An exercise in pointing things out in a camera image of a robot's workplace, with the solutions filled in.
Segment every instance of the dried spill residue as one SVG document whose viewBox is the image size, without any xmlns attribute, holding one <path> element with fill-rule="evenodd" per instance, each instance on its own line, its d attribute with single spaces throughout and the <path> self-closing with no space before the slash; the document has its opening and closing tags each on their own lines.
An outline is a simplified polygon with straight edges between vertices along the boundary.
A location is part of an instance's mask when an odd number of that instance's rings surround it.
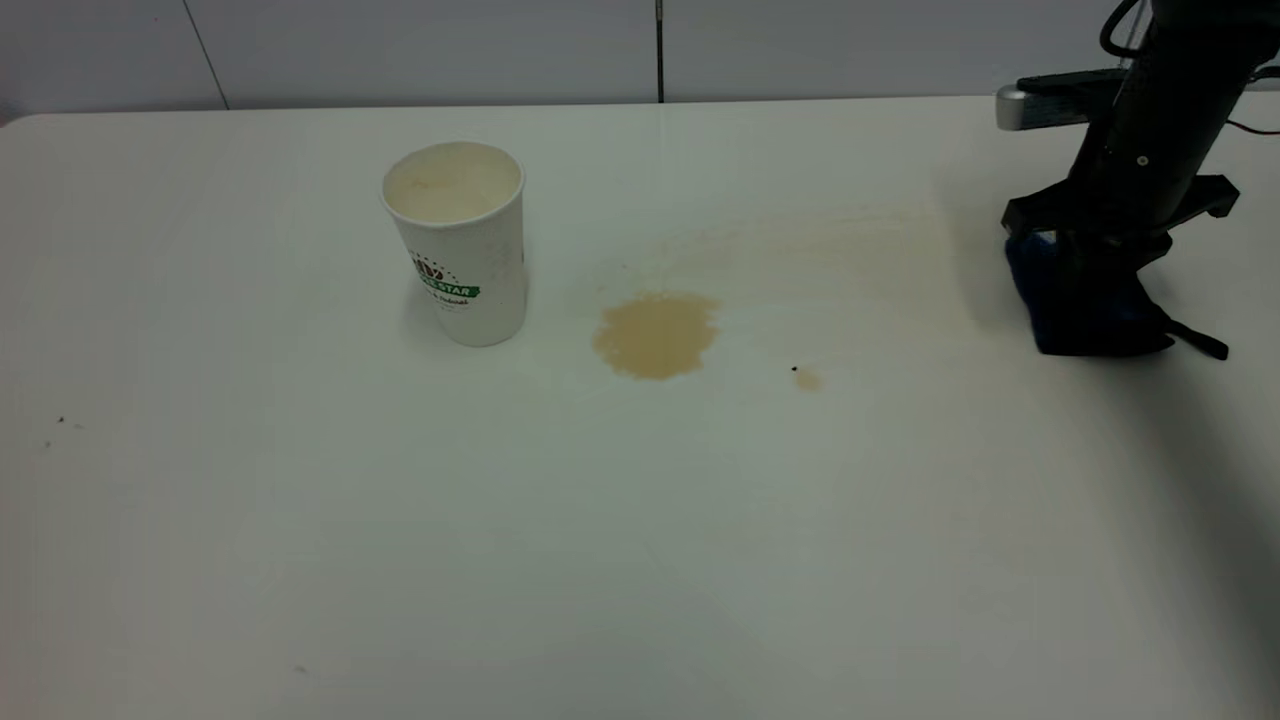
<svg viewBox="0 0 1280 720">
<path fill-rule="evenodd" d="M 591 347 L 613 370 L 644 380 L 664 380 L 703 366 L 703 351 L 719 329 L 719 304 L 692 293 L 645 292 L 604 311 Z"/>
<path fill-rule="evenodd" d="M 822 378 L 809 368 L 792 368 L 791 377 L 796 380 L 796 387 L 808 392 L 822 389 Z"/>
</svg>

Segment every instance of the brown liquid stain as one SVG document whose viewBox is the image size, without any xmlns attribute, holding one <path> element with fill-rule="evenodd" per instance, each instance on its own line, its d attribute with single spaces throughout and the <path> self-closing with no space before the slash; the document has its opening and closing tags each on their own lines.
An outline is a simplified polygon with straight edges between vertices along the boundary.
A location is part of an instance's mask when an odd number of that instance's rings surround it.
<svg viewBox="0 0 1280 720">
<path fill-rule="evenodd" d="M 604 311 L 591 338 L 595 354 L 621 375 L 666 380 L 703 366 L 719 329 L 714 300 L 691 293 L 645 292 Z"/>
<path fill-rule="evenodd" d="M 791 375 L 796 379 L 796 387 L 803 391 L 818 392 L 822 389 L 822 378 L 818 377 L 818 373 L 808 368 L 800 368 L 795 373 L 791 373 Z"/>
</svg>

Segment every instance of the table surface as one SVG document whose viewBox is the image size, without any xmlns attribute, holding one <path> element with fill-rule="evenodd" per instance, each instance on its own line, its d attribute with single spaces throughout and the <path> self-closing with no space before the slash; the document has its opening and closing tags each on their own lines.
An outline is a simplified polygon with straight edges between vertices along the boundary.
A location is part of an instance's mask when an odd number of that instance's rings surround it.
<svg viewBox="0 0 1280 720">
<path fill-rule="evenodd" d="M 1280 145 L 1224 131 L 1235 211 L 1143 270 L 1228 363 L 1046 357 L 998 218 L 1082 136 L 988 97 L 0 129 L 0 715 L 1275 717 Z M 483 350 L 376 200 L 452 138 L 529 173 Z M 602 313 L 663 290 L 719 302 L 704 368 L 616 374 Z"/>
</svg>

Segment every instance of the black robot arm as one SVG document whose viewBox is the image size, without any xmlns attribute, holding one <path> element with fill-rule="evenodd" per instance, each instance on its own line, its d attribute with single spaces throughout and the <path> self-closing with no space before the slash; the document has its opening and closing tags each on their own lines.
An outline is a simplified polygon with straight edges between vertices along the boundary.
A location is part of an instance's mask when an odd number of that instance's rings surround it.
<svg viewBox="0 0 1280 720">
<path fill-rule="evenodd" d="M 1006 255 L 1043 352 L 1135 355 L 1174 334 L 1225 359 L 1225 345 L 1152 304 L 1135 273 L 1169 251 L 1169 229 L 1231 210 L 1235 187 L 1196 173 L 1277 50 L 1280 0 L 1153 0 L 1142 45 L 1123 53 L 1128 72 L 1025 78 L 1001 92 L 1001 127 L 1089 123 L 1066 179 L 1005 210 Z"/>
</svg>

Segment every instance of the white paper cup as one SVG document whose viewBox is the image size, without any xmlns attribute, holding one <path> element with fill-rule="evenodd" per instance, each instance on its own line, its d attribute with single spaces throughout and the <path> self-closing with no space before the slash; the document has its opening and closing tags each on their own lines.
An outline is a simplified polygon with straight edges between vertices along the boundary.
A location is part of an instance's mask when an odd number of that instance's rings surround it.
<svg viewBox="0 0 1280 720">
<path fill-rule="evenodd" d="M 502 342 L 525 322 L 524 191 L 520 163 L 479 142 L 424 147 L 383 177 L 383 206 L 462 345 Z"/>
</svg>

